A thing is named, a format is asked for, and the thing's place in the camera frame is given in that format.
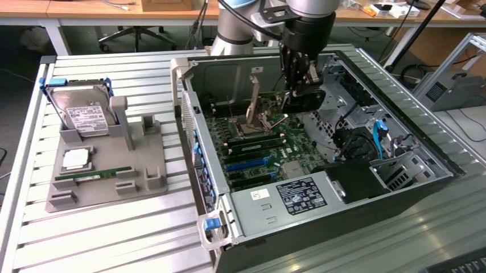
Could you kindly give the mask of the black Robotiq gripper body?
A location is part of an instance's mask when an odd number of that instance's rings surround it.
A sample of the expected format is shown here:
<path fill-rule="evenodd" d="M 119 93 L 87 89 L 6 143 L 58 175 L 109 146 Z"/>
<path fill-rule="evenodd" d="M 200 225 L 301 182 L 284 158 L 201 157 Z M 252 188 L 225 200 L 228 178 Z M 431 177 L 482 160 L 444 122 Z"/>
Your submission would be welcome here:
<path fill-rule="evenodd" d="M 284 23 L 280 55 L 284 60 L 307 56 L 315 60 L 328 44 L 335 22 L 335 13 L 320 18 L 301 17 Z"/>

